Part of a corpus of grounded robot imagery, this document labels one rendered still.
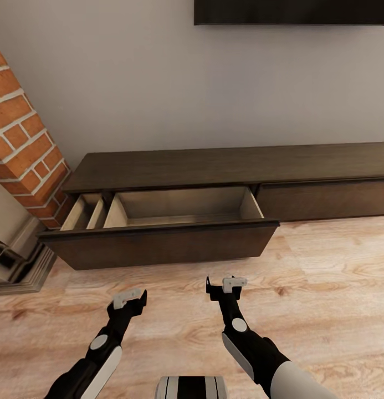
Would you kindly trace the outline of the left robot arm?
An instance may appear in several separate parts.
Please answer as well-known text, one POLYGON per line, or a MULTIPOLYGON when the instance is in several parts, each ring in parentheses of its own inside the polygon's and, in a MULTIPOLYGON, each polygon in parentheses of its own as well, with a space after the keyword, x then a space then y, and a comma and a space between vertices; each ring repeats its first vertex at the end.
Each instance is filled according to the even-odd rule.
POLYGON ((108 305, 110 321, 103 327, 88 352, 68 372, 52 384, 43 399, 96 399, 120 363, 126 327, 147 304, 147 290, 118 292, 108 305), (140 297, 140 298, 139 298, 140 297))

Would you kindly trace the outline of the robot trunk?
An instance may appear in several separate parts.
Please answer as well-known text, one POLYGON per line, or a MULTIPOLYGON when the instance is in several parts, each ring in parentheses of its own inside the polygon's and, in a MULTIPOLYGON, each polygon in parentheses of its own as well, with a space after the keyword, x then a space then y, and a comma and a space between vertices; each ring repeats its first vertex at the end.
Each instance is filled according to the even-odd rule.
POLYGON ((161 376, 154 399, 229 399, 222 376, 161 376))

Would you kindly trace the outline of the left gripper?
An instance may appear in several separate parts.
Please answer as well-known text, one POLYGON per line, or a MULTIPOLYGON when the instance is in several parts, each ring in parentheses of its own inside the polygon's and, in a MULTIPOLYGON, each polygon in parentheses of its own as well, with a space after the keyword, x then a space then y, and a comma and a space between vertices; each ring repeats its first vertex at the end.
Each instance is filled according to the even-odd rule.
POLYGON ((144 306, 147 304, 147 290, 144 290, 140 298, 134 298, 126 301, 126 304, 118 310, 114 309, 114 304, 108 305, 107 312, 109 319, 121 319, 126 323, 126 327, 133 316, 140 315, 144 306))

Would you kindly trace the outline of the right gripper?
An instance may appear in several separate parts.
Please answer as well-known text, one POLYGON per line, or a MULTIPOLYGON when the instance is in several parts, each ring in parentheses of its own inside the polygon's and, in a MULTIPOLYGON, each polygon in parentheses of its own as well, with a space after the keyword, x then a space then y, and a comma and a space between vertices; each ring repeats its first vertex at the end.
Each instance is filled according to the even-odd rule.
POLYGON ((226 303, 237 303, 237 300, 240 299, 241 288, 233 287, 232 293, 224 293, 222 286, 210 285, 209 277, 207 277, 206 293, 210 293, 211 301, 219 301, 220 308, 222 309, 226 303))

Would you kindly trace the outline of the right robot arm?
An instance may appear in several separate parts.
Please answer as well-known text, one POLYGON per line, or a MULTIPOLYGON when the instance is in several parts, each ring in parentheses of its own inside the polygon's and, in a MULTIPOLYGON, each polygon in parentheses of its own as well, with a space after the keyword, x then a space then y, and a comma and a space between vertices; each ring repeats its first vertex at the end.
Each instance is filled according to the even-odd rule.
POLYGON ((268 337, 249 329, 237 303, 246 278, 224 278, 222 283, 210 285, 207 277, 206 293, 211 301, 219 301, 226 325, 223 344, 270 399, 341 399, 280 353, 268 337))

